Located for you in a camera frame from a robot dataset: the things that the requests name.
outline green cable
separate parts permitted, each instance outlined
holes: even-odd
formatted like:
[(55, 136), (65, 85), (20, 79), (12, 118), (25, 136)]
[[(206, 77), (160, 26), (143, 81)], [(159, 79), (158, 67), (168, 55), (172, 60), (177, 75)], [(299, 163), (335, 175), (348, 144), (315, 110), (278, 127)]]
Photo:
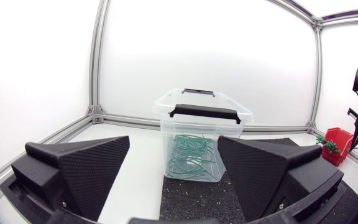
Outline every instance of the green cable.
[[(211, 150), (213, 148), (209, 144), (215, 141), (206, 139), (204, 136), (193, 136), (189, 134), (177, 134), (173, 138), (175, 144), (172, 147), (172, 155), (167, 162), (168, 175), (179, 179), (190, 179), (196, 177), (201, 173), (207, 173), (214, 180), (217, 180), (208, 170), (203, 166), (209, 163), (216, 163), (213, 159), (214, 154)], [(178, 161), (194, 164), (192, 169), (185, 169), (179, 165)], [(174, 167), (178, 167), (179, 171), (173, 171)]]

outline red bin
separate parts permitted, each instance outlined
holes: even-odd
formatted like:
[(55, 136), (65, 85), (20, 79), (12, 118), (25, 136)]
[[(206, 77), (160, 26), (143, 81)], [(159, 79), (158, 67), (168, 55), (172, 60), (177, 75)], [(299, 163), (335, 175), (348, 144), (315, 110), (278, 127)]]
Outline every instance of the red bin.
[(337, 153), (335, 151), (329, 153), (329, 149), (323, 146), (321, 156), (335, 166), (339, 166), (347, 156), (347, 149), (349, 149), (352, 145), (353, 134), (348, 133), (341, 128), (330, 128), (327, 130), (324, 138), (327, 141), (333, 140), (333, 142), (336, 144), (336, 147), (341, 150), (341, 153)]

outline white wall panel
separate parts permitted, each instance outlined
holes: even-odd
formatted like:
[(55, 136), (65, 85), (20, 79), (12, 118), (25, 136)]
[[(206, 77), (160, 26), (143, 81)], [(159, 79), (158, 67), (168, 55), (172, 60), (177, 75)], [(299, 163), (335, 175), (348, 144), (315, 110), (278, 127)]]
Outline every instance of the white wall panel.
[(0, 168), (85, 115), (98, 3), (0, 0)]
[(358, 0), (296, 0), (315, 16), (327, 16), (358, 9)]
[(325, 132), (328, 128), (340, 127), (354, 133), (355, 120), (347, 111), (350, 107), (358, 113), (358, 96), (352, 91), (358, 69), (358, 24), (324, 29), (321, 43), (323, 79), (317, 128)]
[(100, 103), (111, 114), (158, 118), (172, 88), (225, 93), (252, 125), (303, 126), (316, 77), (310, 25), (270, 1), (110, 2)]

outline textured black surface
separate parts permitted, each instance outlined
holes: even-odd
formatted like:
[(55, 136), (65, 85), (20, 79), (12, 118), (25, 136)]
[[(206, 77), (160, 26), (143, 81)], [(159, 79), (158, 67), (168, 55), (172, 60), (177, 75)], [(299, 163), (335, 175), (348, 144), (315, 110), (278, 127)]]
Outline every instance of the textured black surface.
[[(289, 138), (258, 141), (296, 146), (296, 143)], [(358, 206), (357, 194), (343, 181), (341, 183), (348, 190), (322, 221), (324, 224), (347, 223), (346, 220), (351, 218)], [(164, 177), (160, 219), (188, 220), (204, 217), (217, 218), (222, 224), (246, 222), (227, 172), (218, 183), (192, 182)]]
[(348, 223), (357, 209), (358, 195), (343, 180), (341, 183), (346, 186), (345, 194), (320, 223)]
[(160, 220), (199, 218), (216, 218), (220, 223), (245, 222), (227, 172), (217, 183), (164, 177)]
[(128, 149), (128, 136), (56, 145), (26, 144), (29, 156), (58, 166), (79, 215), (94, 221), (100, 216)]
[(262, 217), (288, 170), (321, 154), (321, 146), (289, 146), (222, 136), (218, 149), (248, 221)]

